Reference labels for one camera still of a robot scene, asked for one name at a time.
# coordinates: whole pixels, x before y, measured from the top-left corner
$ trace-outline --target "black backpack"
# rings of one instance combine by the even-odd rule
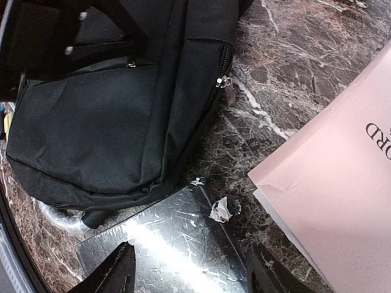
[[[242,1],[240,13],[250,3]],[[230,83],[238,0],[122,4],[148,35],[144,52],[100,56],[56,78],[28,79],[18,93],[7,145],[7,158],[30,196],[85,211],[91,228],[112,211],[174,190]],[[76,42],[122,36],[110,18],[91,8]]]

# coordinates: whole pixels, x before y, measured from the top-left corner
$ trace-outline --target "scratched metal surface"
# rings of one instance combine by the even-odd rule
[[[229,230],[208,218],[202,187],[189,186],[77,246],[90,274],[118,244],[136,249],[135,292],[247,292]]]

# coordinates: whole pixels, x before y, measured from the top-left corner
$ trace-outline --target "white paper scrap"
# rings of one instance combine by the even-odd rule
[[[209,218],[219,223],[226,223],[231,217],[232,215],[227,207],[227,197],[224,197],[213,204]]]
[[[194,186],[198,186],[198,185],[203,186],[203,183],[202,183],[201,179],[198,178],[198,177],[191,184],[194,185]]]

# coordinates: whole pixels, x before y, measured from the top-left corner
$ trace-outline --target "metal zipper pull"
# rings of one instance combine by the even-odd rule
[[[217,79],[216,87],[225,90],[227,106],[232,106],[236,101],[236,94],[233,89],[232,79],[229,76],[224,75],[223,77]]]
[[[136,65],[136,63],[134,63],[134,61],[132,61],[132,62],[129,62],[126,67],[128,67],[128,68],[136,68],[137,65]]]

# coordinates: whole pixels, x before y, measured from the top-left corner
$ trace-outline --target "marble countertop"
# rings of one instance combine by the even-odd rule
[[[264,243],[316,292],[331,290],[252,195],[247,173],[317,113],[391,39],[389,0],[255,0],[239,22],[232,107],[219,107],[183,182],[202,177],[216,198],[242,206],[230,227],[243,251]],[[51,226],[14,179],[1,151],[2,182],[16,223],[46,282],[66,292],[85,276],[75,245],[129,217],[122,211],[97,231],[69,236]]]

